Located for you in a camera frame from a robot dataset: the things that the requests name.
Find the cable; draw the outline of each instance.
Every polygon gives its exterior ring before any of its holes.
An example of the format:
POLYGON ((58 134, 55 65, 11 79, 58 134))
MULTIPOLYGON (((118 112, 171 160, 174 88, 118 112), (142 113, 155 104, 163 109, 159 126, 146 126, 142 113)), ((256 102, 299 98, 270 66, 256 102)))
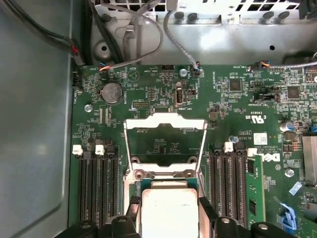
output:
MULTIPOLYGON (((149 1, 148 3, 142 5, 138 10, 137 10, 137 13, 140 13, 140 14, 144 14, 146 13, 147 11, 151 10, 152 8, 156 7, 159 3, 160 3, 161 0, 151 0, 149 1)), ((133 25, 135 20, 137 20, 138 18, 136 17, 133 17, 130 21, 130 25, 133 25)), ((129 46, 129 38, 131 38, 131 32, 128 32, 126 31, 124 33, 124 36, 123 36, 123 56, 124 56, 124 59, 125 60, 130 60, 131 59, 131 56, 130 56, 130 46, 129 46)))
POLYGON ((184 47, 177 42, 177 40, 172 36, 172 33, 169 31, 168 29, 168 20, 170 18, 170 16, 172 15, 174 11, 169 11, 163 21, 163 27, 164 27, 164 31, 165 34, 167 35, 167 37, 170 39, 170 41, 174 44, 174 46, 176 46, 190 61, 190 63, 193 65, 194 69, 198 69, 198 66, 196 64, 196 61, 194 59, 194 57, 192 57, 185 49, 184 47))
POLYGON ((98 27, 98 30, 102 38, 104 39, 105 43, 107 44, 111 52, 111 57, 113 58, 114 63, 123 62, 124 59, 123 59, 123 56, 117 41, 115 40, 111 32, 108 30, 108 28, 105 27, 103 21, 101 20, 99 14, 97 13, 95 9, 94 4, 91 2, 91 0, 87 0, 87 1, 89 1, 89 6, 91 9, 91 12, 93 13, 93 18, 95 20, 95 23, 98 27))
POLYGON ((146 20, 149 23, 153 24, 158 29, 158 32, 160 34, 160 38, 159 38, 159 45, 158 45, 158 47, 155 50, 153 50, 151 52, 148 52, 148 53, 140 56, 137 59, 133 59, 133 60, 129 60, 129 61, 126 61, 126 62, 123 62, 123 63, 118 63, 118 64, 114 64, 114 65, 103 67, 103 68, 100 69, 100 71, 105 70, 105 69, 109 69, 109 68, 118 68, 118 67, 122 67, 122 66, 127 66, 129 64, 139 62, 139 61, 143 60, 144 58, 155 54, 156 52, 158 52, 161 49, 162 44, 163 44, 163 32, 162 32, 161 28, 159 27, 159 25, 155 21, 152 21, 151 19, 147 18, 146 16, 144 16, 144 15, 138 13, 138 12, 129 10, 127 8, 124 8, 124 7, 120 7, 120 6, 116 6, 116 5, 112 5, 112 4, 108 4, 108 3, 103 3, 103 2, 101 4, 102 4, 102 6, 108 7, 110 9, 116 9, 116 10, 120 10, 120 11, 125 11, 125 12, 127 12, 127 13, 135 16, 135 17, 142 17, 144 20, 146 20))
POLYGON ((301 64, 289 64, 289 65, 270 65, 269 68, 303 68, 317 65, 317 61, 301 64))
POLYGON ((83 65, 84 61, 81 58, 81 54, 77 47, 77 42, 49 31, 34 21, 15 0, 0 0, 0 6, 2 10, 15 21, 23 24, 29 31, 41 38, 46 43, 54 46, 60 50, 70 53, 76 64, 83 65))

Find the chip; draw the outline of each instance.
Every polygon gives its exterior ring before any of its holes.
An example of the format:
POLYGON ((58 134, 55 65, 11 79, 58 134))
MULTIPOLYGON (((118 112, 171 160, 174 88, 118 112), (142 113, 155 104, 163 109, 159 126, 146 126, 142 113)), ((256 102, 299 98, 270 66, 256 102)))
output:
POLYGON ((290 86, 287 87, 288 99, 299 99, 299 87, 290 86))
POLYGON ((257 204, 252 200, 249 200, 249 210, 253 215, 256 215, 257 204))
POLYGON ((255 173, 255 170, 254 170, 254 160, 248 160, 248 172, 251 173, 251 174, 254 174, 255 173))
POLYGON ((239 79, 230 79, 230 91, 241 91, 241 81, 239 79))

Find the ram slot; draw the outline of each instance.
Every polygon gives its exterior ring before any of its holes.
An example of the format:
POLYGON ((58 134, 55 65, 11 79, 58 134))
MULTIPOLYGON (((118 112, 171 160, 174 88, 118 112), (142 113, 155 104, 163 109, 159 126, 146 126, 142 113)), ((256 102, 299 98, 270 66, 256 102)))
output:
POLYGON ((109 211, 109 161, 102 161, 102 187, 103 187, 103 215, 102 215, 102 224, 106 224, 107 220, 110 218, 109 211))
POLYGON ((246 153, 237 152, 236 179, 237 179, 237 220, 247 228, 247 194, 246 194, 246 153))
POLYGON ((119 215, 119 159, 117 156, 112 160, 112 215, 119 215))
POLYGON ((93 160, 93 221, 101 227, 102 212, 102 185, 101 185, 101 160, 93 160))
POLYGON ((235 157, 225 157, 226 216, 237 219, 235 157))
POLYGON ((216 202, 216 211, 219 216, 225 216, 225 161, 221 155, 216 155, 216 177, 218 184, 216 186, 216 194, 218 200, 216 202))
POLYGON ((92 165, 90 160, 81 160, 81 212, 80 220, 92 218, 92 165))
POLYGON ((209 202, 210 204, 215 207, 215 200, 216 200, 216 159, 213 153, 210 153, 210 160, 209 160, 209 202))

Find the white label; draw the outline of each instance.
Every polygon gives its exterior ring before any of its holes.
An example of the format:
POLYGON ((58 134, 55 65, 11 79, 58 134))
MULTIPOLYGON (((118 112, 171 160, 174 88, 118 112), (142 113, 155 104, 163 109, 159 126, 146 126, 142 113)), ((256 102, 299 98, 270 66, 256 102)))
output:
POLYGON ((267 134, 266 133, 253 133, 254 145, 267 145, 267 134))

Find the screw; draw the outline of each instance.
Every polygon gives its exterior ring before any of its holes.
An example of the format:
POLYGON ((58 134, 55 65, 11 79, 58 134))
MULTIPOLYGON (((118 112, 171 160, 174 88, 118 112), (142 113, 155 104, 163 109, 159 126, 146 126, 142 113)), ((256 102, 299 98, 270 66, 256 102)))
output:
POLYGON ((226 224, 230 223, 230 220, 228 218, 222 218, 221 221, 226 224))
POLYGON ((292 169, 286 169, 285 170, 285 176, 287 176, 287 177, 292 177, 292 176, 294 176, 294 174, 295 174, 295 172, 294 172, 294 170, 292 170, 292 169))
POLYGON ((259 228, 262 229, 262 230, 267 230, 268 229, 267 225, 265 225, 265 224, 259 224, 259 228))
POLYGON ((83 224, 83 225, 81 226, 81 229, 89 229, 90 227, 91 227, 90 224, 83 224))
POLYGON ((228 24, 233 24, 234 23, 234 17, 232 16, 232 17, 229 17, 228 19, 227 19, 227 22, 228 22, 228 24))
POLYGON ((87 104, 84 107, 85 112, 90 113, 93 110, 93 106, 91 104, 87 104))
POLYGON ((185 68, 182 68, 180 71, 179 71, 179 75, 181 77, 186 77, 187 76, 187 70, 185 68))

